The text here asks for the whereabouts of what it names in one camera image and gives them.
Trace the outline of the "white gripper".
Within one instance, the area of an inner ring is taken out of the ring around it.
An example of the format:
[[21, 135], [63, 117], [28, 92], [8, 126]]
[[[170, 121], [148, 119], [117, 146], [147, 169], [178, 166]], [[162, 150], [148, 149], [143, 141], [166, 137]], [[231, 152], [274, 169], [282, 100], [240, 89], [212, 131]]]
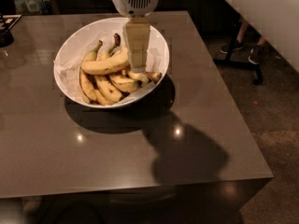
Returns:
[[150, 42], [148, 16], [158, 5], [159, 0], [110, 0], [123, 17], [132, 17], [123, 26], [123, 37], [128, 51], [128, 61], [134, 73], [146, 69]]

